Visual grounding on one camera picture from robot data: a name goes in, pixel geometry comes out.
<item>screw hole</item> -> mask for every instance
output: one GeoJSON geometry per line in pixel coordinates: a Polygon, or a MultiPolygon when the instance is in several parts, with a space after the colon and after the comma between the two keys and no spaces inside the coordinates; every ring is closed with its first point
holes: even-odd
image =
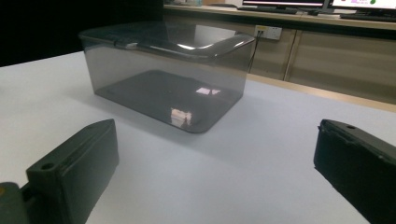
{"type": "Polygon", "coordinates": [[[54,166],[53,163],[47,163],[47,164],[44,164],[43,166],[41,166],[41,170],[49,170],[53,166],[54,166]]]}

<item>cabinet door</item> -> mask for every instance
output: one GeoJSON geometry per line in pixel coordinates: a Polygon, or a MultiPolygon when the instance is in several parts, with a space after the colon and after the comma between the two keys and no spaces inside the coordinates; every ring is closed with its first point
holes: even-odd
{"type": "Polygon", "coordinates": [[[282,29],[279,40],[259,38],[250,74],[283,80],[296,31],[282,29]]]}
{"type": "Polygon", "coordinates": [[[301,32],[286,80],[396,104],[396,41],[301,32]]]}

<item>plastic container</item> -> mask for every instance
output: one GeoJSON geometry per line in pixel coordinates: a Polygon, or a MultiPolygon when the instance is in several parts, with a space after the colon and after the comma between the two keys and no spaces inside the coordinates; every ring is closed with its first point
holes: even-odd
{"type": "Polygon", "coordinates": [[[79,34],[95,94],[190,133],[210,129],[243,95],[254,38],[162,21],[79,34]]]}

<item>table surface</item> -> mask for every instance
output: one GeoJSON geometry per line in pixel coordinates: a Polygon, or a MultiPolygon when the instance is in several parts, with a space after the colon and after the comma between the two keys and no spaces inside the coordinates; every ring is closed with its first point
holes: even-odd
{"type": "Polygon", "coordinates": [[[396,145],[396,113],[248,80],[207,133],[191,134],[92,92],[82,52],[0,68],[0,182],[84,126],[116,121],[120,165],[87,223],[368,223],[314,168],[335,119],[396,145]]]}

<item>container lid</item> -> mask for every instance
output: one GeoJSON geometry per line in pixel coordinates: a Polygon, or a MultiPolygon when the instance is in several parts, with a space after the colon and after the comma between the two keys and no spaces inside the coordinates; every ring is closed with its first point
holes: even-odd
{"type": "Polygon", "coordinates": [[[250,35],[215,27],[144,21],[83,31],[82,40],[118,49],[148,50],[189,60],[211,60],[254,41],[250,35]]]}

